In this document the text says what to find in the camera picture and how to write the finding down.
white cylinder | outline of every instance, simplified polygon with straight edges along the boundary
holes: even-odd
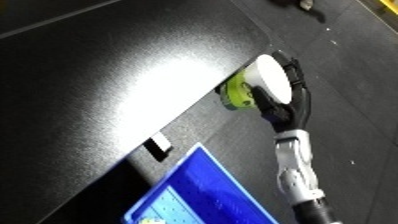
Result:
[[[282,66],[270,55],[260,55],[244,73],[250,86],[262,87],[276,103],[289,104],[292,89]]]

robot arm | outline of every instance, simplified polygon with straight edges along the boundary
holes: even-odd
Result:
[[[297,60],[282,52],[272,55],[284,68],[293,91],[289,105],[277,104],[261,87],[252,94],[263,118],[276,134],[276,157],[279,164],[278,187],[292,206],[300,224],[341,224],[328,205],[324,192],[311,167],[312,152],[305,126],[311,113],[311,95]]]

black table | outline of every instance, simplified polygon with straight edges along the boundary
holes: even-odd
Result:
[[[228,0],[124,0],[0,39],[0,223],[36,223],[268,46]]]

dark floor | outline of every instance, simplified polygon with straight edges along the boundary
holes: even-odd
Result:
[[[302,63],[313,95],[313,166],[338,216],[352,224],[398,223],[397,34],[354,0],[318,0],[316,14],[290,1],[232,1],[270,35],[269,52],[283,49]],[[174,151],[162,163],[135,151],[128,160],[145,181],[133,185],[155,183],[200,141],[280,223],[294,223],[276,187],[274,133],[257,111],[227,111],[210,93],[163,132]],[[46,223],[60,223],[65,211]]]

blue crate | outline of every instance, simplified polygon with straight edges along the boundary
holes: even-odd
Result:
[[[122,221],[137,224],[144,218],[167,224],[277,224],[200,143]]]

